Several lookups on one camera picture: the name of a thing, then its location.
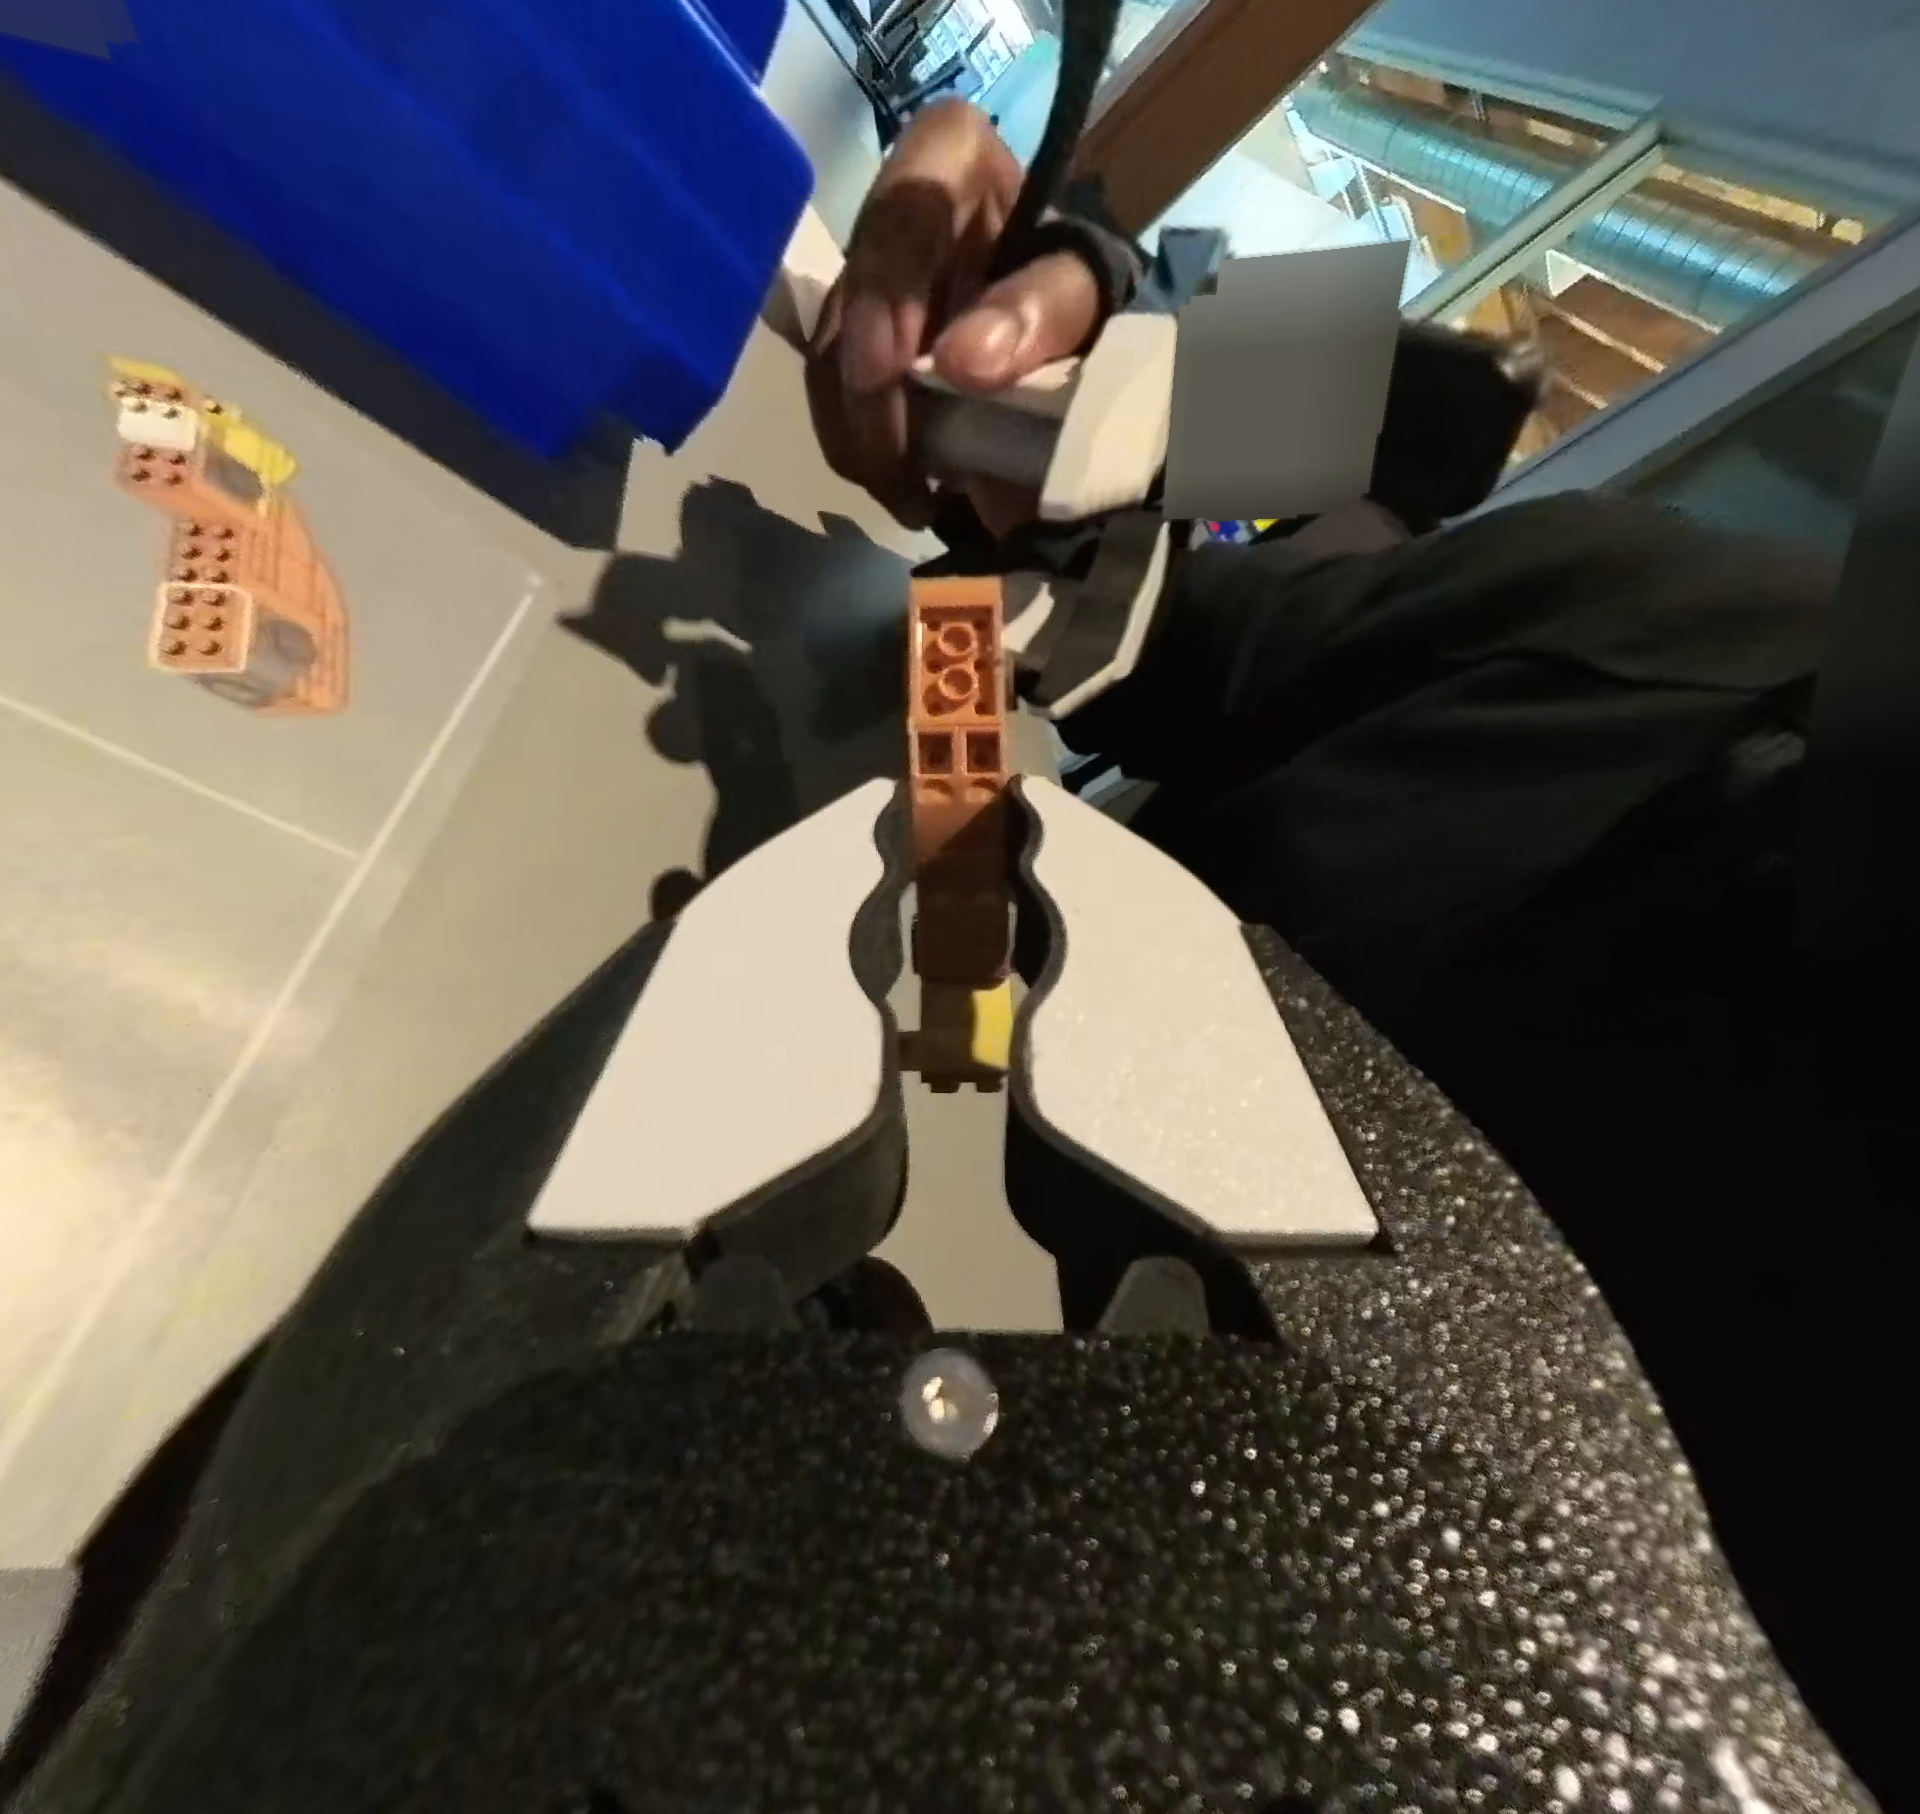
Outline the person's right hand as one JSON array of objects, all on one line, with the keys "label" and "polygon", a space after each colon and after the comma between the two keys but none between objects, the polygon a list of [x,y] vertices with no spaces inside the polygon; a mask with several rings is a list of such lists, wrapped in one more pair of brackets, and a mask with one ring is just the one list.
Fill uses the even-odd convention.
[{"label": "person's right hand", "polygon": [[1077,208],[1052,212],[996,270],[1021,185],[1021,163],[973,101],[922,106],[867,192],[809,342],[803,387],[824,462],[903,528],[931,526],[953,501],[990,534],[1035,518],[1032,489],[934,474],[912,419],[912,368],[929,357],[969,393],[1015,387],[1085,352],[1143,283],[1138,245]]}]

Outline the orange toy brick assembly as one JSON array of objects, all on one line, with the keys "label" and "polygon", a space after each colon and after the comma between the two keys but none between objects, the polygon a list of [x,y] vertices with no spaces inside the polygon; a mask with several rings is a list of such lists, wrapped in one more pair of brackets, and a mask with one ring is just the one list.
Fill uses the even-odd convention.
[{"label": "orange toy brick assembly", "polygon": [[1013,1030],[1016,857],[1011,677],[998,578],[928,578],[907,613],[905,738],[916,1027],[934,1092],[996,1091]]}]

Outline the grey instruction booklet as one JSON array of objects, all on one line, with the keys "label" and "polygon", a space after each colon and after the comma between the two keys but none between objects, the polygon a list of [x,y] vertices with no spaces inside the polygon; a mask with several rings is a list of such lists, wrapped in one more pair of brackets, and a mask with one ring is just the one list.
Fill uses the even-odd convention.
[{"label": "grey instruction booklet", "polygon": [[228,1219],[534,634],[487,495],[4,185],[4,1565],[271,1309]]}]

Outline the blue plastic bin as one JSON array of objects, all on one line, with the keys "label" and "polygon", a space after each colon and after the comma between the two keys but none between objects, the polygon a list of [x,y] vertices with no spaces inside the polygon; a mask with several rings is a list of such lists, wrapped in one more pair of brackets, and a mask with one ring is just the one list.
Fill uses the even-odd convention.
[{"label": "blue plastic bin", "polygon": [[4,72],[540,455],[677,448],[813,195],[787,0],[4,0]]}]

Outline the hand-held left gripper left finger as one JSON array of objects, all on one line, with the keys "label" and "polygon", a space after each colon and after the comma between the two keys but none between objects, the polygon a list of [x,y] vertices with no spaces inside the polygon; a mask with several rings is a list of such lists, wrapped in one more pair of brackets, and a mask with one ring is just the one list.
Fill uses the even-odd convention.
[{"label": "hand-held left gripper left finger", "polygon": [[685,1242],[847,1141],[884,1088],[852,961],[896,786],[764,842],[677,917],[529,1211],[545,1238]]}]

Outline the grey desk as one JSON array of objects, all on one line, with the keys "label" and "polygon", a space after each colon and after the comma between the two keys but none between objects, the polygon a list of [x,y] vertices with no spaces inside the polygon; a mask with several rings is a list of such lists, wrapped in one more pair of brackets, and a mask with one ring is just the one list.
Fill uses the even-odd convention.
[{"label": "grey desk", "polygon": [[12,1562],[79,1556],[414,1136],[672,871],[712,878],[892,761],[912,541],[827,474],[771,329],[685,450],[630,454],[607,551],[495,512],[456,531],[510,562],[508,612],[127,1209],[39,1465],[8,1454]]}]

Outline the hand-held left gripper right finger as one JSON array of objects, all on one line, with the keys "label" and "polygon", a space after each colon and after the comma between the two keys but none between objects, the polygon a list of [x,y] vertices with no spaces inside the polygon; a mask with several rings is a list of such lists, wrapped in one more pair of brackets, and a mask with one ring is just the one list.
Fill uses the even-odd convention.
[{"label": "hand-held left gripper right finger", "polygon": [[1016,788],[1013,1097],[1039,1141],[1237,1254],[1378,1234],[1238,917],[1050,781]]}]

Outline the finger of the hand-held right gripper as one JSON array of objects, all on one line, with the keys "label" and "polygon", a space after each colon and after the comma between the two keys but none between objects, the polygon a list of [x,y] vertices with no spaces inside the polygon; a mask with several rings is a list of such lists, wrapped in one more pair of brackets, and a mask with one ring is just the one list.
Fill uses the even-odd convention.
[{"label": "finger of the hand-held right gripper", "polygon": [[1030,544],[1003,574],[1003,650],[1020,700],[1071,702],[1110,666],[1121,637],[1121,557],[1106,534]]},{"label": "finger of the hand-held right gripper", "polygon": [[1101,682],[1104,689],[1138,666],[1163,602],[1173,548],[1169,525],[1157,512],[1125,512],[1101,534],[1106,585],[1120,602],[1120,625]]}]

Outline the person's right forearm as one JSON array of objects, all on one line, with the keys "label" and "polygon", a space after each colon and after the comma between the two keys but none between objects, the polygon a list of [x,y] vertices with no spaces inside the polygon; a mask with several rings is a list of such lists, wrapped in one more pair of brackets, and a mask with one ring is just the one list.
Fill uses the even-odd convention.
[{"label": "person's right forearm", "polygon": [[1752,993],[1793,955],[1853,539],[1570,490],[1385,541],[1204,543],[1057,722],[1383,1032]]}]

